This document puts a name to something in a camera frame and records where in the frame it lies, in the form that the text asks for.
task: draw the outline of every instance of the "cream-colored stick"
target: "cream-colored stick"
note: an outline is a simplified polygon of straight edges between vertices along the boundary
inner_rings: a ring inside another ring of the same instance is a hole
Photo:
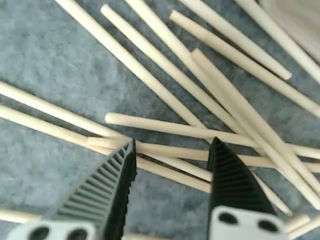
[[[103,137],[89,137],[87,144],[89,146],[117,149],[124,144],[124,141],[121,139],[118,140]],[[209,157],[209,152],[207,150],[190,149],[185,147],[167,146],[144,142],[136,143],[136,151],[145,155],[175,157],[197,161],[207,161]]]
[[[119,42],[74,0],[55,0],[79,24],[91,33],[106,49],[119,59],[133,74],[146,84],[157,96],[170,106],[188,124],[205,128],[205,125],[184,106],[165,86],[140,64]]]
[[[300,228],[310,222],[310,217],[307,214],[300,214],[285,223],[286,231],[288,233]]]
[[[0,221],[24,224],[40,218],[41,216],[37,214],[0,208]]]
[[[262,188],[263,192],[265,193],[266,197],[275,205],[278,209],[284,212],[288,216],[292,216],[293,212],[288,208],[288,206],[275,194],[271,188],[268,187],[253,171],[251,171],[257,182],[259,183],[260,187]]]
[[[108,148],[90,146],[87,144],[88,138],[86,136],[56,126],[52,123],[43,121],[36,117],[29,116],[27,114],[5,107],[3,105],[0,105],[0,118],[20,124],[30,129],[37,130],[50,136],[65,140],[67,142],[91,149],[97,153],[108,155],[113,151],[112,149]],[[202,182],[194,177],[187,176],[185,174],[168,169],[156,163],[146,161],[139,157],[137,157],[137,167],[148,172],[160,175],[164,178],[169,178],[178,183],[185,182],[185,185],[199,189],[201,191],[206,190],[207,188],[210,189],[210,187],[208,187],[205,182]]]
[[[49,103],[2,81],[0,81],[0,94],[99,136],[126,138],[126,136],[106,126]]]
[[[130,116],[125,114],[109,112],[105,115],[105,121],[108,124],[115,124],[131,128],[138,128],[150,131],[156,131],[167,134],[175,134],[180,136],[187,136],[197,139],[214,139],[219,138],[221,141],[229,144],[236,144],[246,147],[258,147],[258,145],[246,136],[238,134],[218,131],[213,129],[200,129],[184,124],[161,121],[156,119]],[[300,156],[320,159],[320,149],[300,146],[287,143],[293,151]]]
[[[311,219],[311,221],[291,232],[289,232],[289,238],[290,239],[297,239],[298,237],[320,227],[320,215],[317,217]]]
[[[103,5],[101,13],[114,24],[134,45],[162,68],[170,77],[180,84],[186,91],[203,104],[211,113],[221,119],[231,130],[240,132],[241,127],[235,119],[219,104],[217,104],[204,90],[187,77],[178,67],[167,59],[142,34],[126,22],[108,5]]]
[[[170,15],[170,19],[196,38],[206,43],[209,47],[215,49],[238,66],[245,69],[257,79],[286,96],[303,109],[320,118],[320,106],[316,102],[312,101],[301,92],[297,91],[294,87],[282,81],[280,78],[214,35],[212,32],[175,10]]]
[[[78,134],[76,132],[67,130],[63,127],[56,126],[49,122],[40,120],[36,117],[24,114],[22,112],[16,111],[4,105],[0,105],[0,118],[9,120],[16,124],[23,125],[27,128],[37,130],[39,132],[48,134],[50,136],[65,140],[67,142],[94,150],[98,153],[109,154],[111,153],[110,149],[90,146],[87,144],[88,137]]]
[[[263,120],[248,101],[238,92],[229,80],[199,50],[192,53],[192,58],[212,77],[212,82],[227,96],[232,96],[228,111],[237,119],[250,137],[260,145],[271,160],[295,185],[303,196],[316,208],[320,209],[318,195],[306,184],[301,176],[317,191],[320,184],[317,178],[304,166],[274,130]]]
[[[146,236],[141,234],[129,233],[121,238],[122,240],[166,240],[156,236]]]
[[[185,173],[191,174],[207,182],[212,181],[212,174],[210,172],[202,169],[201,167],[195,166],[187,161],[181,160],[179,158],[158,156],[158,155],[152,155],[152,154],[149,154],[149,156],[154,159],[157,159],[158,161],[164,164],[167,164],[176,169],[182,170]]]
[[[210,8],[201,0],[179,0],[191,11],[208,22],[212,27],[225,35],[228,39],[238,45],[253,59],[257,60],[263,66],[272,70],[282,79],[291,78],[292,74],[285,69],[278,61],[266,53],[260,46],[254,43],[250,38],[226,21],[222,16]]]
[[[143,158],[140,158],[138,160],[137,157],[137,166],[143,170],[159,175],[166,179],[170,179],[174,182],[189,186],[194,189],[198,189],[205,193],[210,193],[211,185],[209,183],[153,163],[151,161],[144,160]]]
[[[320,84],[320,67],[254,0],[234,0],[307,73]]]

